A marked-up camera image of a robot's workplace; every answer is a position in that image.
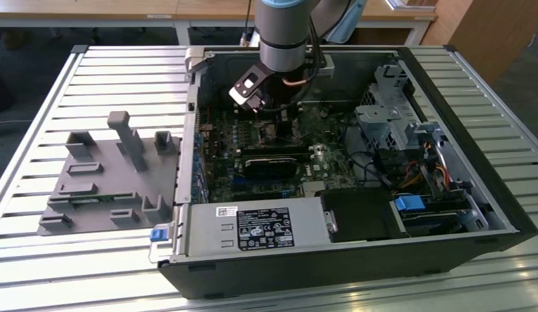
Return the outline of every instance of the metal table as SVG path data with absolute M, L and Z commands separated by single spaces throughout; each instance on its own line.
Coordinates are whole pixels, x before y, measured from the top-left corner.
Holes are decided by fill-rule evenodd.
M 96 140 L 115 138 L 107 115 L 125 110 L 141 137 L 160 129 L 181 133 L 184 49 L 89 47 L 68 57 L 0 180 L 0 311 L 504 311 L 538 306 L 538 237 L 445 274 L 195 301 L 179 296 L 148 261 L 148 229 L 37 237 L 71 130 L 91 130 Z M 538 140 L 457 53 L 441 47 L 413 47 L 412 52 L 538 226 Z M 429 108 L 423 110 L 432 120 Z M 168 254 L 167 247 L 161 253 Z

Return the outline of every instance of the warning label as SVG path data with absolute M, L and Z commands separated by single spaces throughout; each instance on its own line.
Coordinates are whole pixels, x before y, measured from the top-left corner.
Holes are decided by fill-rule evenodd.
M 237 211 L 236 223 L 241 251 L 293 246 L 288 208 Z

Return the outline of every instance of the barcode sticker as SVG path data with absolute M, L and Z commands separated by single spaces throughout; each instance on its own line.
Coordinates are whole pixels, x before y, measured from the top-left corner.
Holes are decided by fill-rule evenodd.
M 172 15 L 164 15 L 164 14 L 148 14 L 147 18 L 172 18 Z
M 236 216 L 237 207 L 217 207 L 215 216 Z

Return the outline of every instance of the side panel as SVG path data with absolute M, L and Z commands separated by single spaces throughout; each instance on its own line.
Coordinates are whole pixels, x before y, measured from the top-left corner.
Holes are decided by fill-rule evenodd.
M 497 235 L 185 265 L 160 263 L 159 271 L 184 298 L 219 298 L 447 272 L 521 239 Z

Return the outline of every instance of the wooden table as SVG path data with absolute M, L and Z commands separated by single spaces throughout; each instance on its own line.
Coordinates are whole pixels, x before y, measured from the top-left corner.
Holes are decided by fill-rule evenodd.
M 179 0 L 0 0 L 0 27 L 173 27 Z
M 189 27 L 241 27 L 247 5 L 248 0 L 0 0 L 0 27 L 173 27 L 179 44 L 188 46 Z M 405 44 L 417 45 L 435 18 L 368 0 L 357 27 L 411 29 Z
M 249 12 L 253 26 L 255 1 Z M 179 0 L 176 9 L 176 33 L 180 45 L 189 45 L 191 27 L 243 27 L 248 0 Z M 392 10 L 384 0 L 367 0 L 357 28 L 411 29 L 405 45 L 419 45 L 429 22 L 436 19 L 432 12 Z

